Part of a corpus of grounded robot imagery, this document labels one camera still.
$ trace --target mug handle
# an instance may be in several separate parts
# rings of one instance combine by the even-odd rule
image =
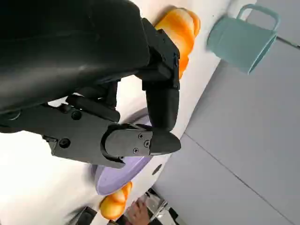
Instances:
[[[273,28],[273,30],[277,30],[279,24],[280,24],[280,16],[278,15],[278,13],[268,9],[268,8],[265,8],[265,7],[262,7],[262,6],[259,6],[259,5],[254,5],[254,4],[248,4],[248,5],[245,5],[239,12],[238,16],[237,16],[237,19],[240,19],[243,12],[248,9],[248,8],[251,8],[251,9],[254,9],[254,10],[257,10],[257,11],[260,11],[262,13],[265,13],[267,15],[270,15],[272,16],[274,19],[275,19],[275,26]]]

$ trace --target white table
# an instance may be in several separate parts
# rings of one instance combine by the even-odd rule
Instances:
[[[134,0],[142,17],[154,22],[170,6],[185,7],[201,19],[189,65],[180,81],[180,107],[173,133],[184,133],[191,114],[215,71],[220,59],[206,50],[206,40],[213,24],[226,12],[238,10],[256,0]],[[146,107],[141,81],[134,76],[119,84],[118,106],[121,120]],[[95,191],[90,166],[85,163],[52,157],[41,136],[20,132],[0,134],[0,220],[3,225],[61,225],[80,207],[97,208],[103,196]],[[133,189],[127,204],[141,196],[157,180],[153,170],[167,162],[169,155],[154,157],[132,180]],[[106,224],[97,214],[93,225]]]

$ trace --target light blue mug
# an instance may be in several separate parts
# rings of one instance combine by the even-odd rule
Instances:
[[[248,8],[272,16],[275,19],[274,28],[268,30],[241,20]],[[270,9],[245,5],[236,19],[225,16],[215,24],[208,38],[208,49],[242,72],[250,74],[276,40],[279,23],[279,15]]]

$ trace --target gray wall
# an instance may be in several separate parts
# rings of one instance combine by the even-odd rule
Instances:
[[[258,2],[300,43],[300,1]],[[299,99],[300,50],[276,42],[250,76],[221,62],[157,190],[189,225],[300,224]]]

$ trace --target human hand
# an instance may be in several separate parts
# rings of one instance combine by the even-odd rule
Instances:
[[[141,199],[131,204],[128,215],[131,223],[126,225],[147,225],[150,222],[147,206]]]

